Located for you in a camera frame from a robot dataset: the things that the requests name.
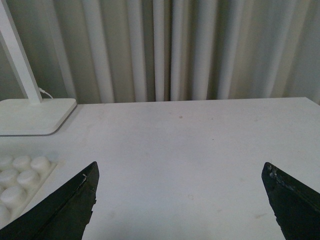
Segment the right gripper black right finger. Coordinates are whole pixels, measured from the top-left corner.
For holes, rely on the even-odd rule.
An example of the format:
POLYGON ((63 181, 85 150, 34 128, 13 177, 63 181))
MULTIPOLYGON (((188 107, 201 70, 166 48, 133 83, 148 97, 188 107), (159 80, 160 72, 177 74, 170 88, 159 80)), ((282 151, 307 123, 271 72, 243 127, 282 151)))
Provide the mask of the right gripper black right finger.
POLYGON ((266 162, 262 182, 286 240, 320 238, 320 194, 275 165, 266 162))

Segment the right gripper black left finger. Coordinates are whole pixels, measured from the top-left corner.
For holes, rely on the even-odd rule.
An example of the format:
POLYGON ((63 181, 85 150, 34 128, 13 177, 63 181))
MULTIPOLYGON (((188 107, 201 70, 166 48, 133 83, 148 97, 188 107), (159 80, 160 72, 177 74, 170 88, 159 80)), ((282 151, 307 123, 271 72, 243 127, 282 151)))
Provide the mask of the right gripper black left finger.
POLYGON ((80 240, 90 222, 99 182, 92 162, 0 231, 2 240, 80 240))

